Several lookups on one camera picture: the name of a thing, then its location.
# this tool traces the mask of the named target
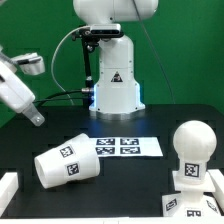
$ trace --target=table surface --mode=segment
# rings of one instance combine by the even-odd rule
[[[179,161],[173,134],[185,121],[200,120],[216,133],[209,169],[224,168],[224,116],[207,105],[150,105],[126,121],[94,119],[86,108],[42,107],[46,118],[34,127],[17,115],[0,129],[0,177],[17,172],[20,188],[3,218],[161,217],[162,195],[175,192],[172,170]],[[81,133],[98,137],[157,137],[163,157],[100,158],[100,175],[44,189],[34,157]]]

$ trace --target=green backdrop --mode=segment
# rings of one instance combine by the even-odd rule
[[[144,21],[163,63],[177,104],[209,104],[224,113],[224,0],[160,0],[153,18]],[[10,57],[38,52],[46,72],[32,77],[17,75],[42,99],[60,91],[50,63],[61,39],[83,22],[72,0],[8,0],[0,7],[0,45]],[[135,78],[145,104],[171,104],[165,78],[138,22],[122,23],[135,44]],[[98,53],[91,55],[98,79]],[[65,89],[84,87],[80,41],[68,39],[56,60],[55,75]],[[69,105],[63,102],[57,105]],[[0,104],[0,125],[14,113]]]

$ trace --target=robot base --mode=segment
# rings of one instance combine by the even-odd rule
[[[221,216],[214,198],[203,195],[198,202],[186,201],[182,193],[162,197],[165,217]]]
[[[204,192],[215,191],[208,172],[206,172],[204,183],[196,185],[185,183],[178,179],[177,171],[173,171],[172,173],[175,190],[181,191],[181,193],[162,197],[163,216],[221,216],[215,199],[204,195]]]
[[[130,120],[135,117],[142,117],[145,115],[145,110],[137,110],[131,113],[122,113],[122,114],[110,114],[110,113],[102,113],[99,111],[91,111],[90,116],[94,118],[100,118],[104,120]]]

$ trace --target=white block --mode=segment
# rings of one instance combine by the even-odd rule
[[[108,218],[85,219],[1,219],[1,224],[107,224]],[[223,224],[224,217],[152,217],[116,219],[119,224]]]
[[[208,170],[208,172],[216,189],[213,195],[224,212],[224,176],[218,169]]]
[[[0,181],[0,217],[19,187],[17,173],[6,173]]]
[[[208,172],[206,172],[205,180],[201,184],[185,183],[178,178],[177,173],[178,171],[172,172],[175,191],[215,192],[215,186]]]

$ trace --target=overturned cup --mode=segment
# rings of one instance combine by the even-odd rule
[[[86,134],[35,157],[34,162],[44,188],[95,177],[100,172],[99,158]]]

